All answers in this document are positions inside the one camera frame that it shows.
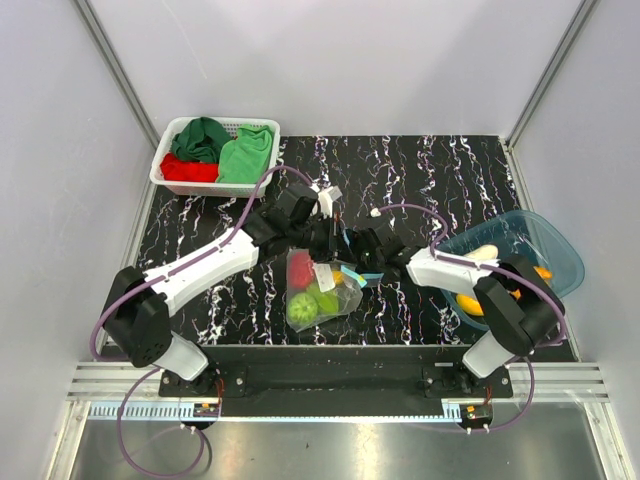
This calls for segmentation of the beige fake egg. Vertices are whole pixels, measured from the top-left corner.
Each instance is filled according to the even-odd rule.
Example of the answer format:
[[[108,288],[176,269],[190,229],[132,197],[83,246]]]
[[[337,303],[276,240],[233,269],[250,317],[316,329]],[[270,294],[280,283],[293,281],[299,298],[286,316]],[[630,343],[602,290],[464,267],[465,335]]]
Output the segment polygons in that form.
[[[498,255],[499,251],[495,245],[485,244],[471,252],[468,252],[465,254],[465,257],[474,261],[484,262],[488,260],[495,260],[498,258]]]

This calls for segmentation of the green fake leafy vegetable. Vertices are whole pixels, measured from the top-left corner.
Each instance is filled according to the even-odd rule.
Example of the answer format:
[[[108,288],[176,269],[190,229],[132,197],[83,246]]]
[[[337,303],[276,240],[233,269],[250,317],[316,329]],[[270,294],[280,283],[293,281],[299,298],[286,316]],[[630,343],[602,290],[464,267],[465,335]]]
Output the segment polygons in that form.
[[[318,285],[312,283],[306,292],[316,301],[321,315],[337,315],[339,313],[339,299],[333,290],[320,292]]]

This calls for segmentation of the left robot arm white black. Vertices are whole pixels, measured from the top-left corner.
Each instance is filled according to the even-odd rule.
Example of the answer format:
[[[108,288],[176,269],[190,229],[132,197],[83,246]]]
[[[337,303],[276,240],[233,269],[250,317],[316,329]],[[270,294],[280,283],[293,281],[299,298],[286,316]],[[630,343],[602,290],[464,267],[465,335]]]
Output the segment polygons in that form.
[[[293,184],[276,200],[245,208],[234,227],[182,258],[148,271],[120,270],[100,317],[102,328],[132,366],[168,370],[193,395],[208,394],[216,372],[200,347],[173,331],[172,317],[210,287],[289,248],[331,259],[338,230],[333,204],[341,194],[336,186]]]

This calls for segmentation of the yellow fake lemon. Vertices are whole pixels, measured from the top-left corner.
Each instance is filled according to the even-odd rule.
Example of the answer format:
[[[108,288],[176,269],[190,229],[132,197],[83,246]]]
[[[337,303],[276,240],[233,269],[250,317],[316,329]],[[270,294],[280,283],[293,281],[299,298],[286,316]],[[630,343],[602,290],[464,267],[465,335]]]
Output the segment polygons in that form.
[[[467,315],[476,317],[482,317],[484,315],[480,303],[472,297],[457,294],[456,303]]]

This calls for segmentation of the clear zip top bag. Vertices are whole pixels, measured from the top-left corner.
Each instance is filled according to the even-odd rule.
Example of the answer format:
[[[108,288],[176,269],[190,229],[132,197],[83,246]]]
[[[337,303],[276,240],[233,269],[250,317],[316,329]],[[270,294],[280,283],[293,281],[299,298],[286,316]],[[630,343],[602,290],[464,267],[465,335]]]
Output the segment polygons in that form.
[[[342,261],[316,262],[307,250],[287,254],[286,322],[296,332],[344,317],[360,305],[365,288],[377,286],[381,273],[358,273]]]

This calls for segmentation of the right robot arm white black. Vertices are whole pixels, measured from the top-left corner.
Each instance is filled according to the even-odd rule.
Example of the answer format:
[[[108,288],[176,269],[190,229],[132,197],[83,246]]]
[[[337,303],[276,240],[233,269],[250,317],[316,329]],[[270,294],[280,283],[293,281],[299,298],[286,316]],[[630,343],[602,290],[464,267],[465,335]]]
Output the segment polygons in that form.
[[[345,253],[363,274],[443,289],[479,303],[489,331],[454,371],[455,387],[463,395],[480,394],[490,375],[511,359],[560,345],[566,338],[564,305],[521,255],[477,260],[410,246],[387,225],[347,229],[342,237]]]

